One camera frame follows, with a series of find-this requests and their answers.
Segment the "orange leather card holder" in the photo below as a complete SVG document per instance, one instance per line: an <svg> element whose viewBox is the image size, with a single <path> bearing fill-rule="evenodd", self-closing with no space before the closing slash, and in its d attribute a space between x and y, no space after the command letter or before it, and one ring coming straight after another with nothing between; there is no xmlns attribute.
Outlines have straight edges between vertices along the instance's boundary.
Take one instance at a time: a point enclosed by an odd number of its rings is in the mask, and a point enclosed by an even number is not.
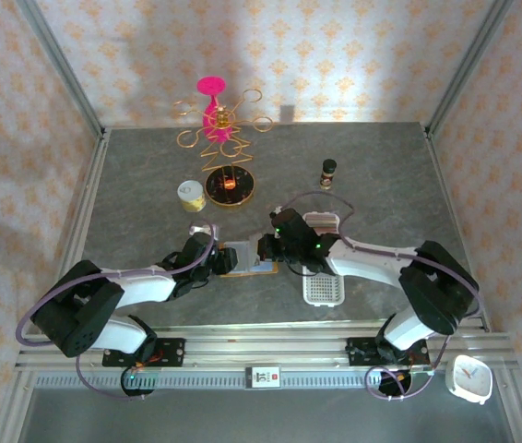
<svg viewBox="0 0 522 443"><path fill-rule="evenodd" d="M225 274L225 278L271 275L279 272L278 264L272 261L261 261L248 241L226 242L220 247L234 249L237 256L236 267Z"/></svg>

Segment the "white slotted plastic basket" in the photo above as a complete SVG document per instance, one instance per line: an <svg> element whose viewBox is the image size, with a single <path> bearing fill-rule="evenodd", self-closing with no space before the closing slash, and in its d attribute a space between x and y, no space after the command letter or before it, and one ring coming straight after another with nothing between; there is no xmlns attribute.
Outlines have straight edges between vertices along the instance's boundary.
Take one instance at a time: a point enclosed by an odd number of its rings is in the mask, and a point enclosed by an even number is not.
<svg viewBox="0 0 522 443"><path fill-rule="evenodd" d="M330 212L306 212L303 219L306 222L308 214ZM303 300L315 307L335 307L345 300L344 280L342 277L316 273L303 267Z"/></svg>

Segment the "stack of credit cards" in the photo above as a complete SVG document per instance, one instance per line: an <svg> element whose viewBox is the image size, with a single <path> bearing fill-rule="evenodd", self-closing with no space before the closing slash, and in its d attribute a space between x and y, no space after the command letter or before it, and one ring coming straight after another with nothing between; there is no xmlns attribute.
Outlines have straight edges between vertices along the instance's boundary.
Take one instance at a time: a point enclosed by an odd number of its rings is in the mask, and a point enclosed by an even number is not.
<svg viewBox="0 0 522 443"><path fill-rule="evenodd" d="M318 234L338 233L339 217L333 213L308 214L306 222Z"/></svg>

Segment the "yellow white tin can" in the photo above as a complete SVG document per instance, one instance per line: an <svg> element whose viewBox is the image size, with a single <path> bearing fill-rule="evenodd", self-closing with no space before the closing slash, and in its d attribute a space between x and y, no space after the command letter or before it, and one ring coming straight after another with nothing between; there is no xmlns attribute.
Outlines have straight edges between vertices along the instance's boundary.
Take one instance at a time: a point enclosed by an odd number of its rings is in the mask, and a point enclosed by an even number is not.
<svg viewBox="0 0 522 443"><path fill-rule="evenodd" d="M182 182L177 188L177 195L187 212L197 213L206 206L204 187L196 180Z"/></svg>

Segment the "black capped spice bottle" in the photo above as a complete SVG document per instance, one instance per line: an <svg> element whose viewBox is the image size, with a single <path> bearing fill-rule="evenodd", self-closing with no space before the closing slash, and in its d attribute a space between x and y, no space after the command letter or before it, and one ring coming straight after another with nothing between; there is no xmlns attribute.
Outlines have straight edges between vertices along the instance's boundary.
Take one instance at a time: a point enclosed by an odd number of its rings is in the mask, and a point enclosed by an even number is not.
<svg viewBox="0 0 522 443"><path fill-rule="evenodd" d="M332 186L333 177L337 169L337 162L333 159L325 159L322 163L322 172L319 185L323 190L328 190Z"/></svg>

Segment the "white label tag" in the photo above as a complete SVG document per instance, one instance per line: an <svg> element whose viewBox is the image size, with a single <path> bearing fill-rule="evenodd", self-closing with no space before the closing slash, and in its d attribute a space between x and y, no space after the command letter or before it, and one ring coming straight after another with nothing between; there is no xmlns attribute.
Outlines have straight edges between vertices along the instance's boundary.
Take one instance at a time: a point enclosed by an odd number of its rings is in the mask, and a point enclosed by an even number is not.
<svg viewBox="0 0 522 443"><path fill-rule="evenodd" d="M280 389L280 367L278 365L247 366L245 386L247 389Z"/></svg>

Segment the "pink wine glass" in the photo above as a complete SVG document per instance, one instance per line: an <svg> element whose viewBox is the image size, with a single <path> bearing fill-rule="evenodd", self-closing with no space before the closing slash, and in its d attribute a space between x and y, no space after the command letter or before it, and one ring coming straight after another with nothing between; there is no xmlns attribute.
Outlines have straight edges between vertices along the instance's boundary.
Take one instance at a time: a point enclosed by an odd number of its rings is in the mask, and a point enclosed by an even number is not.
<svg viewBox="0 0 522 443"><path fill-rule="evenodd" d="M199 93L210 98L202 116L204 133L209 141L219 144L228 141L232 132L231 114L218 100L225 87L225 81L220 77L201 78L196 85Z"/></svg>

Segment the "white alarm clock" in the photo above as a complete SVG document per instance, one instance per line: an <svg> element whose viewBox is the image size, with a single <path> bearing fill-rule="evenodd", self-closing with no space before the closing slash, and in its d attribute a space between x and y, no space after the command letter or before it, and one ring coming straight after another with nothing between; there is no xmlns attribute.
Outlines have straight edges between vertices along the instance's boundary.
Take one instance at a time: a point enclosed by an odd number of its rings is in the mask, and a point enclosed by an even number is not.
<svg viewBox="0 0 522 443"><path fill-rule="evenodd" d="M445 384L456 397L483 405L492 396L492 370L481 360L460 354L447 365Z"/></svg>

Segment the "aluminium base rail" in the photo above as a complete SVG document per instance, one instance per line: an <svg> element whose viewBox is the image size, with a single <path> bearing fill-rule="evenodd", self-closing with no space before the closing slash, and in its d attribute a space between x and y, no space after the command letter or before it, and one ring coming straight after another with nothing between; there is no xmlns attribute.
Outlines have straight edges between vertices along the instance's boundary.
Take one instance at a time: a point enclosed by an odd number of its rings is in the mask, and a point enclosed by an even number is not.
<svg viewBox="0 0 522 443"><path fill-rule="evenodd" d="M380 321L325 321L248 325L208 325L157 329L163 338L185 339L183 369L237 370L251 364L277 364L285 370L334 370L349 366L347 339L373 337ZM466 354L491 368L516 368L506 333L487 332L479 319L467 319L442 351L444 338L427 341L431 359L442 353L439 367Z"/></svg>

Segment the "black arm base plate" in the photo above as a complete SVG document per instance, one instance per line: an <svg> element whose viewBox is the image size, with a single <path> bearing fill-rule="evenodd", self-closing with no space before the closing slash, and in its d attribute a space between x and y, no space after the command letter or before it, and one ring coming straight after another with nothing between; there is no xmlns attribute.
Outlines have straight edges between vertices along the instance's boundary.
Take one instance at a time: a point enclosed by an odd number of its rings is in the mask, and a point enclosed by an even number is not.
<svg viewBox="0 0 522 443"><path fill-rule="evenodd" d="M413 343L407 350L399 350L376 338L347 338L345 352L350 366L412 366L429 365L431 358L426 340Z"/></svg>
<svg viewBox="0 0 522 443"><path fill-rule="evenodd" d="M181 367L184 361L185 339L156 338L147 340L134 353L106 350L101 364L104 367Z"/></svg>

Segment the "aluminium table side rail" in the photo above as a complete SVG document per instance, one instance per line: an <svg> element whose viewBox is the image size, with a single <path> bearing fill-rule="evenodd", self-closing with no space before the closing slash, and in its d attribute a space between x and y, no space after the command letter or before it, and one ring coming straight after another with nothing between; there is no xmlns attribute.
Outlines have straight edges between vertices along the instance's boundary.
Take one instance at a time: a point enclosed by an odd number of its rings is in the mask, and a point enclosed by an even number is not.
<svg viewBox="0 0 522 443"><path fill-rule="evenodd" d="M83 257L111 133L112 129L106 127L96 141L81 192L77 198L73 219L66 238L64 254L50 288Z"/></svg>
<svg viewBox="0 0 522 443"><path fill-rule="evenodd" d="M463 235L463 232L461 230L461 227L460 227L460 224L459 224L459 220L458 220L458 217L457 217L456 208L455 208L454 202L453 202L451 194L450 194L450 187L449 187L449 185L447 184L447 182L445 180L445 176L444 176L444 173L443 173L443 170L442 170L442 166L441 166L441 163L440 163L440 161L438 159L438 156L437 156L437 153L436 153L436 150L435 150L435 146L433 144L433 136L427 131L426 128L423 129L423 134L424 134L424 138L425 138L425 143L427 145L427 149L430 152L430 155L431 155L431 158L432 158L433 166L435 168L436 174L438 176L438 180L440 182L440 187L441 187L442 192L443 192L444 197L445 197L446 205L448 207L448 210L449 210L449 213L450 213L450 217L451 217L452 223L454 225L454 229L455 229L455 231L457 233L457 236L459 238L460 247L463 250L463 255L464 255L465 263L466 263L466 268L468 269L470 275L473 278L476 278L476 273L475 273L475 270L474 270L474 268L472 266L472 263L471 263L471 260L470 260L471 256L470 256L470 253L469 253L469 249L468 249L468 247L466 245L465 237ZM478 294L477 300L478 300L478 312L477 312L477 314L474 314L471 317L472 318L477 318L481 322L482 328L483 328L483 330L485 332L492 332L492 327L490 326L490 324L489 324L489 322L487 320L486 308L484 307L483 299L481 298L480 294Z"/></svg>

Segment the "aluminium frame post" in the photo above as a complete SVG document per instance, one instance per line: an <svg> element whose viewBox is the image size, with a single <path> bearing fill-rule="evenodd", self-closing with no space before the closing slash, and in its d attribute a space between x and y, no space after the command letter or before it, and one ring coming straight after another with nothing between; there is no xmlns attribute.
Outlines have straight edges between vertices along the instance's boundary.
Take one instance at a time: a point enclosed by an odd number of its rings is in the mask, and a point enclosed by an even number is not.
<svg viewBox="0 0 522 443"><path fill-rule="evenodd" d="M67 91L89 126L90 131L95 137L102 138L105 129L91 106L72 66L68 62L63 48L43 15L37 0L15 0L15 3L38 38L56 73L64 82Z"/></svg>
<svg viewBox="0 0 522 443"><path fill-rule="evenodd" d="M461 92L467 86L470 76L473 74L495 33L499 30L504 17L513 3L514 0L492 0L488 13L475 33L441 101L436 106L433 116L429 123L424 126L424 134L429 140L433 140L441 130L445 119L449 116Z"/></svg>

